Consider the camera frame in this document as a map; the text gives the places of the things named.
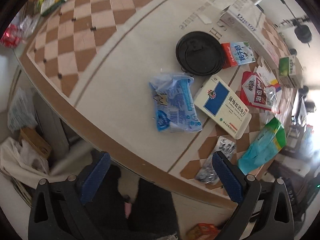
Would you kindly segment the black round plastic lid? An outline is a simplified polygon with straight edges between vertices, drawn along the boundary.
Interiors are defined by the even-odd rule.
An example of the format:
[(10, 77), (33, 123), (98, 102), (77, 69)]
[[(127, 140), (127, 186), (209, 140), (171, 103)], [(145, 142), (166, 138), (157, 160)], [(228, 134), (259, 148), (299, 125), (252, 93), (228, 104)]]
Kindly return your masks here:
[(202, 31), (185, 34), (176, 44), (175, 54), (183, 71), (197, 76), (218, 73), (226, 59), (220, 42)]

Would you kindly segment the black barbell weight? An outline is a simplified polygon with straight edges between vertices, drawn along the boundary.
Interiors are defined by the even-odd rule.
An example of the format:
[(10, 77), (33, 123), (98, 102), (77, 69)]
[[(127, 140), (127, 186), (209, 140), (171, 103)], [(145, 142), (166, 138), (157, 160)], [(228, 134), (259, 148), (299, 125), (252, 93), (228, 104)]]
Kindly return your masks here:
[(309, 43), (312, 40), (312, 33), (307, 25), (296, 26), (295, 35), (302, 43)]

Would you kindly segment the red blue milk carton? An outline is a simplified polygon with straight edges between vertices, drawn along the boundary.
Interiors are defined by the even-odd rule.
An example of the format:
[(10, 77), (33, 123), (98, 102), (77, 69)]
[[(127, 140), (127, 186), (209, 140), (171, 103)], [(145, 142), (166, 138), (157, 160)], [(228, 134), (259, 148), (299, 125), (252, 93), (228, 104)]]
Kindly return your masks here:
[(222, 43), (225, 53), (223, 69), (242, 66), (256, 61), (253, 50), (248, 42)]

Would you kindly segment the white Doctor toothpaste box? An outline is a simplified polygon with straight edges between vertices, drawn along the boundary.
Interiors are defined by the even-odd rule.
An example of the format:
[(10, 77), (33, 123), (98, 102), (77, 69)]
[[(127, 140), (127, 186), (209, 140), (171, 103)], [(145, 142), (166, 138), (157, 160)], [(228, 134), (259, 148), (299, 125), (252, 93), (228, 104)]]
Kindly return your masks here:
[(272, 69), (278, 68), (279, 56), (272, 43), (263, 35), (265, 15), (253, 4), (246, 3), (241, 9), (235, 4), (222, 11), (220, 20), (233, 28), (251, 48), (262, 56)]

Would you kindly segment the cardboard box on floor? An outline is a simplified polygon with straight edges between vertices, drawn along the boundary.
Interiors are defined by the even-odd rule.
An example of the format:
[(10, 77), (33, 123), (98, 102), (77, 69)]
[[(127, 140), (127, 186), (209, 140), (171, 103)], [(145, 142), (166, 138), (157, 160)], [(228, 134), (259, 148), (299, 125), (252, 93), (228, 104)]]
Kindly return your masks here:
[(36, 131), (29, 127), (20, 129), (20, 138), (29, 143), (29, 145), (44, 159), (48, 159), (52, 147)]

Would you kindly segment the silver pill blister pack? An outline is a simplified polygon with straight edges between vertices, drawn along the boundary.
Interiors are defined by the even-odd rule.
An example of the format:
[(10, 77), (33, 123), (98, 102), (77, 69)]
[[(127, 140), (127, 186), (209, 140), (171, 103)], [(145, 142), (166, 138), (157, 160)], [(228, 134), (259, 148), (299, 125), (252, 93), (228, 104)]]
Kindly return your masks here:
[(220, 155), (216, 152), (221, 152), (228, 160), (231, 160), (235, 150), (235, 142), (226, 137), (219, 137), (214, 149), (196, 174), (195, 179), (204, 184), (217, 184), (219, 181), (217, 172), (221, 170), (223, 163)]

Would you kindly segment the white folded cushion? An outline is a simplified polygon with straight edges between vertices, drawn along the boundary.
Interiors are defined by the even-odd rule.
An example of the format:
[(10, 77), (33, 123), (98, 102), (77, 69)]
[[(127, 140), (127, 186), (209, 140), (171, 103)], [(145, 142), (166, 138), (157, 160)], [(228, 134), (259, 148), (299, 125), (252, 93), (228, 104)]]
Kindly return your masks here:
[(33, 189), (41, 179), (49, 179), (48, 162), (28, 142), (11, 137), (1, 143), (1, 172)]

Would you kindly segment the white blue medicine box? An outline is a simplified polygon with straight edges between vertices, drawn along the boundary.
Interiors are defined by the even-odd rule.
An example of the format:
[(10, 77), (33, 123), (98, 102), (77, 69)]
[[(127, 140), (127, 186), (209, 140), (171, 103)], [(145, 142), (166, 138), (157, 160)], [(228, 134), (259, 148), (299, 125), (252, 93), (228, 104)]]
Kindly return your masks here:
[(194, 105), (236, 140), (241, 139), (252, 117), (242, 100), (216, 74), (201, 86)]

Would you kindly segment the red snack pouch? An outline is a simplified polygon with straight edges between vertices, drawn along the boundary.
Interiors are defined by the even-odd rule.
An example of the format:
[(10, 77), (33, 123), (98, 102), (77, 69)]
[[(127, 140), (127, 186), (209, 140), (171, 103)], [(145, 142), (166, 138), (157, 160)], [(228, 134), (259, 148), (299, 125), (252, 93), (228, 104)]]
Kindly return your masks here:
[(241, 80), (240, 99), (251, 106), (279, 114), (282, 90), (280, 85), (265, 85), (257, 73), (244, 72)]

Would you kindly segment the green blue plastic bag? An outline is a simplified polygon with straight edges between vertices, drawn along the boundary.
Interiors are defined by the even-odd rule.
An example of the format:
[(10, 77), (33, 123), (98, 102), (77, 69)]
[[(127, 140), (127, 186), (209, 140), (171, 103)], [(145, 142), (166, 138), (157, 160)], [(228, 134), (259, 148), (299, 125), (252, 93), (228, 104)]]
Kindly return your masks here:
[(272, 118), (260, 131), (248, 150), (238, 160), (238, 167), (247, 175), (274, 158), (286, 145), (286, 133), (282, 123)]

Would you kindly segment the person's dark trouser legs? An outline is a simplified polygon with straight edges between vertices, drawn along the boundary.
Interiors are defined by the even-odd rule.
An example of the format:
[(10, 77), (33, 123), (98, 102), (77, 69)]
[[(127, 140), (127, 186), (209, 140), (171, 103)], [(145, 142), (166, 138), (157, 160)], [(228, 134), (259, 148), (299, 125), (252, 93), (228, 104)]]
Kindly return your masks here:
[(103, 239), (180, 239), (171, 192), (143, 178), (134, 200), (119, 192), (121, 170), (111, 163), (92, 201), (84, 205)]

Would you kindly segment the white box with colour stripes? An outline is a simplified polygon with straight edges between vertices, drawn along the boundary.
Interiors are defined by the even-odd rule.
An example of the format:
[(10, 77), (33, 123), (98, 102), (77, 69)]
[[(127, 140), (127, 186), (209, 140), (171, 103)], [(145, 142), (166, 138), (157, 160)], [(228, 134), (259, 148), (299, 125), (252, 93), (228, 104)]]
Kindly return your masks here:
[(276, 92), (281, 91), (281, 86), (272, 71), (269, 71), (265, 66), (258, 66), (255, 72), (266, 87), (273, 86)]

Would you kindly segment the checkered table cloth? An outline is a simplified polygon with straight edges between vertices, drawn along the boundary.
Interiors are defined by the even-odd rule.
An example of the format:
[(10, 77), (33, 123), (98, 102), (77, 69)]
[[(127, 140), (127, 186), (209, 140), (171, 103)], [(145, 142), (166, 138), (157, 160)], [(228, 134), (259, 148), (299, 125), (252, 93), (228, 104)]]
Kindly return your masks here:
[(223, 189), (194, 179), (222, 130), (198, 111), (200, 132), (159, 132), (149, 82), (182, 71), (176, 44), (189, 32), (243, 41), (220, 20), (236, 1), (69, 0), (39, 24), (20, 62), (46, 103), (115, 162), (170, 191), (233, 209)]

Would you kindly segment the red crushed can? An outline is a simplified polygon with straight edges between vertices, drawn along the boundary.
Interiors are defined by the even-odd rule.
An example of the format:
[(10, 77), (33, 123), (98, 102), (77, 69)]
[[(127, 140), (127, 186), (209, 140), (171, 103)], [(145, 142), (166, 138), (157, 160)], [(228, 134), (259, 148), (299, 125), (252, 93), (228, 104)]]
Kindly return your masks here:
[(21, 39), (21, 29), (17, 25), (10, 24), (1, 38), (1, 44), (7, 48), (16, 48)]

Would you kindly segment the green white carton box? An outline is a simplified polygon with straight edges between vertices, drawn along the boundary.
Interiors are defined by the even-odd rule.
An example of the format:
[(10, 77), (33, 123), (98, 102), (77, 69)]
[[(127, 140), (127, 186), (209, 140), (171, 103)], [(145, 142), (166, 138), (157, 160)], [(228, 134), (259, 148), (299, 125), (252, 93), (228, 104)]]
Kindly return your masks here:
[(303, 87), (303, 68), (295, 55), (282, 57), (278, 64), (279, 78), (287, 88)]

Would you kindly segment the blue plastic wrapper bag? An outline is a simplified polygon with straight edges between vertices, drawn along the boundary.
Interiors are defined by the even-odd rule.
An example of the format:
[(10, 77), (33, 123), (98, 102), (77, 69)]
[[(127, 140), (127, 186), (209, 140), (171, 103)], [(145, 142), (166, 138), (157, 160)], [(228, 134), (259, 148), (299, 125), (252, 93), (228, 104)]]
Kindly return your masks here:
[(159, 132), (193, 133), (202, 130), (190, 91), (193, 82), (193, 77), (183, 73), (163, 73), (150, 80)]

